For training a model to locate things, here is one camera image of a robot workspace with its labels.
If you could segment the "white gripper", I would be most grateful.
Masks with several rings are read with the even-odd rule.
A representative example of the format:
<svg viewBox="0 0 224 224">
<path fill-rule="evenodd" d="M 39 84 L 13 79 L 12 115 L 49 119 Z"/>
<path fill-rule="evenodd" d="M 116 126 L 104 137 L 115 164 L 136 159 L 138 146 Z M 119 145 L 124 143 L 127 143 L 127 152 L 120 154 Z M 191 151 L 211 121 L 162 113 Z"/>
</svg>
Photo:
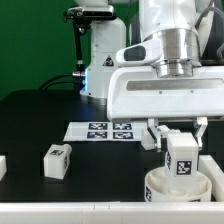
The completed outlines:
<svg viewBox="0 0 224 224">
<path fill-rule="evenodd" d="M 190 119 L 199 148 L 207 129 L 206 117 L 224 116 L 224 66 L 193 70 L 192 77 L 161 77 L 150 66 L 118 69 L 111 77 L 107 117 L 110 121 L 147 120 L 148 149 L 162 149 L 170 132 L 157 119 Z"/>
</svg>

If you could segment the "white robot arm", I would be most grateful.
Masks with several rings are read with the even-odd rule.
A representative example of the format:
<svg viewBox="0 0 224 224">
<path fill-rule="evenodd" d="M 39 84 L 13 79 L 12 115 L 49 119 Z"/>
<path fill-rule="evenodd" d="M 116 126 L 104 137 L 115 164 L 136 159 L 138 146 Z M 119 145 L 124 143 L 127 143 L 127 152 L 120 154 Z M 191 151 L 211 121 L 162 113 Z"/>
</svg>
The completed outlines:
<svg viewBox="0 0 224 224">
<path fill-rule="evenodd" d="M 119 68 L 87 77 L 82 96 L 107 103 L 112 122 L 145 120 L 161 143 L 158 122 L 193 119 L 202 141 L 211 117 L 224 116 L 224 66 L 203 66 L 213 14 L 206 0 L 140 0 L 141 42 L 116 54 Z"/>
</svg>

